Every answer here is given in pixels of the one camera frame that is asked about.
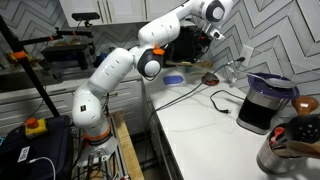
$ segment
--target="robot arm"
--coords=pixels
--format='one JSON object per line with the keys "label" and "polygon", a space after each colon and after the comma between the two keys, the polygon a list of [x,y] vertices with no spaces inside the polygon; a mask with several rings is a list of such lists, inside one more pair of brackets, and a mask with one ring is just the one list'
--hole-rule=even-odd
{"label": "robot arm", "polygon": [[117,48],[110,53],[74,95],[73,120],[76,126],[85,130],[85,138],[100,141],[107,136],[110,128],[101,110],[100,99],[113,91],[133,67],[145,77],[159,73],[159,61],[163,55],[159,47],[178,37],[180,20],[188,15],[200,17],[208,22],[205,32],[221,39],[223,36],[216,28],[225,21],[232,5],[232,0],[189,0],[140,29],[139,46],[130,51]]}

